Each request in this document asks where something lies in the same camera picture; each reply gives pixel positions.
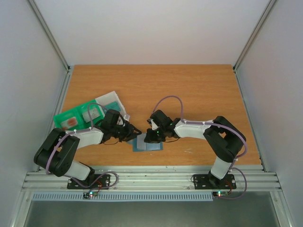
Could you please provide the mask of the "teal leather card holder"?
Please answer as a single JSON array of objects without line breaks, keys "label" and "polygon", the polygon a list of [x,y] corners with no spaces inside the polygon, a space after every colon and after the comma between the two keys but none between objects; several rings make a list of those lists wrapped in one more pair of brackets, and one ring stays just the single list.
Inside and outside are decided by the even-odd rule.
[{"label": "teal leather card holder", "polygon": [[133,152],[144,151],[158,151],[163,150],[163,144],[161,143],[146,143],[144,142],[146,134],[138,135],[135,139],[128,141],[127,143],[132,145]]}]

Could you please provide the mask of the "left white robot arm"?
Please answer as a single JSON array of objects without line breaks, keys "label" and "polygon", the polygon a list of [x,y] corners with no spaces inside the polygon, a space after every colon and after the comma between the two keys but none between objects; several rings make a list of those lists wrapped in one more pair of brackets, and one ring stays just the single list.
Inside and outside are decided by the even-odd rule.
[{"label": "left white robot arm", "polygon": [[141,135],[141,131],[125,120],[120,112],[110,109],[104,118],[83,130],[53,129],[34,156],[34,163],[48,175],[68,176],[78,179],[84,188],[95,184],[93,170],[74,160],[76,151],[91,145],[105,143],[111,138],[128,142]]}]

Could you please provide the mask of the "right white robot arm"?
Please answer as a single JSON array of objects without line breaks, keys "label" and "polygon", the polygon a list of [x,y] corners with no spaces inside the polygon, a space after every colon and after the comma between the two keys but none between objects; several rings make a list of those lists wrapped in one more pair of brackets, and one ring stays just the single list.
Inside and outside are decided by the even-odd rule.
[{"label": "right white robot arm", "polygon": [[208,121],[172,120],[163,111],[157,110],[147,122],[151,128],[144,138],[146,143],[161,143],[167,138],[206,140],[216,154],[209,172],[209,183],[216,188],[225,183],[225,176],[241,156],[239,152],[242,149],[247,152],[248,149],[245,136],[223,116]]}]

